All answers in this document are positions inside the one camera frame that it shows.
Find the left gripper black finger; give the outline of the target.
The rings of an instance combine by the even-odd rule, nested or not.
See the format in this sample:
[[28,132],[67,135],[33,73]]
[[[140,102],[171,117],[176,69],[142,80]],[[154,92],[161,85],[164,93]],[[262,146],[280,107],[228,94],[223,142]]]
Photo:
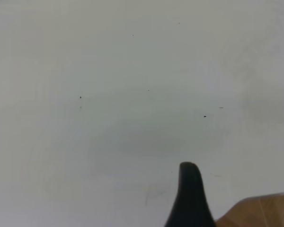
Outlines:
[[202,176],[196,164],[182,162],[179,166],[178,189],[167,227],[214,227]]

